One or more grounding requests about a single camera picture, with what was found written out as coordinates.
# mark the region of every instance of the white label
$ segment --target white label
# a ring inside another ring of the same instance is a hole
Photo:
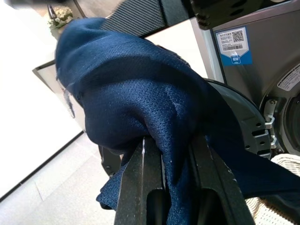
[[[217,41],[221,54],[228,57],[237,54],[242,56],[249,51],[245,27],[217,33]]]
[[[294,67],[284,78],[277,84],[277,87],[290,91],[296,84],[300,82],[300,64]]]

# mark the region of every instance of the warning label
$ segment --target warning label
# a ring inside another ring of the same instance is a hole
[[[297,83],[300,82],[300,64],[294,67],[284,78],[277,84],[277,87],[290,91]]]

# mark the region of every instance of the qr code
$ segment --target qr code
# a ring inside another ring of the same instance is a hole
[[[232,32],[232,36],[233,36],[233,42],[244,41],[244,36],[243,36],[242,30]]]

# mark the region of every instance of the washing machine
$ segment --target washing machine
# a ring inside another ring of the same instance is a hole
[[[239,119],[245,149],[300,155],[300,0],[222,24],[212,36],[225,81],[212,85]]]

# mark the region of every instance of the gray appliance panel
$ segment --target gray appliance panel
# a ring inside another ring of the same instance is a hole
[[[281,77],[300,62],[299,9],[299,1],[288,2],[238,19],[245,24],[232,21],[218,27],[225,30],[241,26],[247,28],[253,64],[223,68],[227,84],[243,93],[257,106],[260,106],[265,94]],[[293,90],[299,90],[299,85],[300,83]],[[285,94],[285,91],[277,92],[280,96]]]

